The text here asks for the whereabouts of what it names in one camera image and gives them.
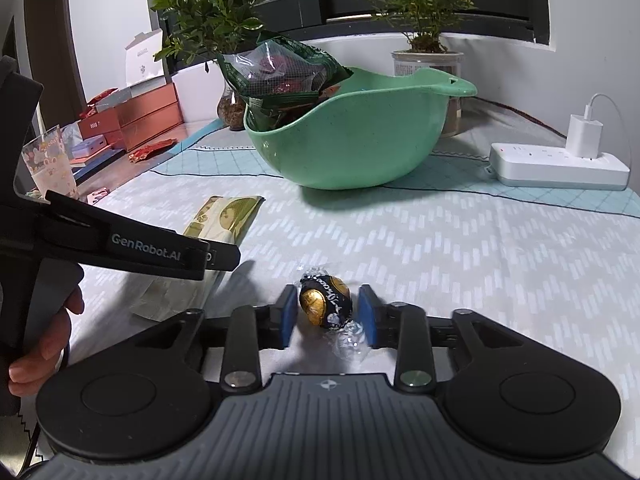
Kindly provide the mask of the person's left hand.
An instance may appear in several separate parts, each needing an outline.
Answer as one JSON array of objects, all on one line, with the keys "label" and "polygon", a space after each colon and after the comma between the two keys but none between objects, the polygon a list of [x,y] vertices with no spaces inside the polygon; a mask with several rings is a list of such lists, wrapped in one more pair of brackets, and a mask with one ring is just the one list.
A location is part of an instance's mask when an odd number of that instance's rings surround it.
[{"label": "person's left hand", "polygon": [[70,314],[80,315],[85,310],[81,290],[76,287],[63,307],[51,318],[48,328],[26,356],[9,367],[9,392],[18,398],[36,394],[41,386],[55,373],[58,360],[70,342],[72,322]]}]

